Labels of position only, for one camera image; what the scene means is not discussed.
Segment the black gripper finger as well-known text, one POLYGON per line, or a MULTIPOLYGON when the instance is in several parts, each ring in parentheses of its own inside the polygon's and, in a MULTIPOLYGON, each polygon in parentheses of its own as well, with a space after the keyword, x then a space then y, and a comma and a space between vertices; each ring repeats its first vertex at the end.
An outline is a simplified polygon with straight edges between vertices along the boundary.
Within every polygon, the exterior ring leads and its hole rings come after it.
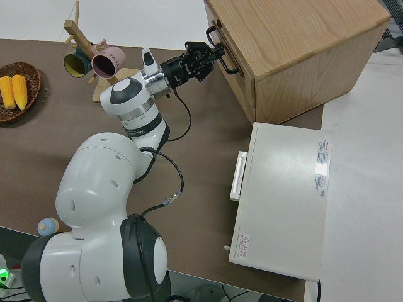
POLYGON ((222 59, 223 54, 196 54, 195 55, 195 78, 201 82, 214 69, 214 62, 222 59))
POLYGON ((193 55, 200 53, 202 55, 225 55, 224 46, 219 43, 217 45, 208 45, 200 41, 187 41, 185 43, 185 55, 193 55))

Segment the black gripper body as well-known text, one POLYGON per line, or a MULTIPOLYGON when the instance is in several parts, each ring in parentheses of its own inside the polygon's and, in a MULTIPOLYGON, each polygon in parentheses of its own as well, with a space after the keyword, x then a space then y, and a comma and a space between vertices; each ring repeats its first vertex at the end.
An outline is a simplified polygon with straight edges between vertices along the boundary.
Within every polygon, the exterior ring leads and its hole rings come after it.
POLYGON ((169 86, 172 89, 188 82, 188 79, 196 78, 199 82, 204 80, 205 71, 200 65, 201 56, 198 54, 183 53, 179 57, 173 57, 161 64, 161 69, 169 86))

